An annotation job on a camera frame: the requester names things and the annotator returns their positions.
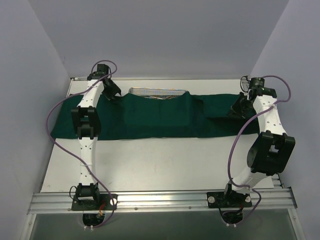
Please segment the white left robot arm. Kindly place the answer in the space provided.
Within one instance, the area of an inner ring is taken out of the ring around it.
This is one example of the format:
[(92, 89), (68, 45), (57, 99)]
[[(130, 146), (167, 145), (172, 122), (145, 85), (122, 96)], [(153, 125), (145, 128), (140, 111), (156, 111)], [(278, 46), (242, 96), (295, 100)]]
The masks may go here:
[(71, 110), (73, 129), (78, 137), (82, 159), (74, 200), (82, 201), (88, 209), (95, 210), (101, 203), (99, 183), (92, 176), (95, 172), (96, 143), (102, 130), (97, 104), (102, 94), (112, 100), (121, 90), (106, 70), (90, 73), (86, 90), (79, 104)]

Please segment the green surgical drape cloth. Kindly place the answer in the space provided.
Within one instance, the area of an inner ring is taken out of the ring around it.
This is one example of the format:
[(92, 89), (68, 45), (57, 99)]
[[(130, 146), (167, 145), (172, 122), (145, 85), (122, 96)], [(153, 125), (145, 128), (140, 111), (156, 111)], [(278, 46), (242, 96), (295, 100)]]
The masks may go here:
[(126, 94), (97, 102), (100, 141), (147, 138), (218, 138), (236, 136), (256, 112), (246, 118), (229, 115), (236, 94), (191, 95), (151, 99)]

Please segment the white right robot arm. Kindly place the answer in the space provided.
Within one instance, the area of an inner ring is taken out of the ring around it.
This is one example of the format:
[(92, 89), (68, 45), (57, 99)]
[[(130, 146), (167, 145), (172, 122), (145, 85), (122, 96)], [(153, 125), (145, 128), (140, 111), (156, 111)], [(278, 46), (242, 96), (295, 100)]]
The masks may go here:
[(237, 177), (230, 177), (223, 203), (234, 206), (245, 200), (250, 191), (262, 180), (284, 171), (296, 141), (285, 131), (277, 108), (276, 91), (272, 88), (252, 86), (248, 94), (241, 93), (236, 101), (238, 109), (253, 109), (256, 114), (248, 121), (258, 121), (259, 134), (248, 151), (247, 166)]

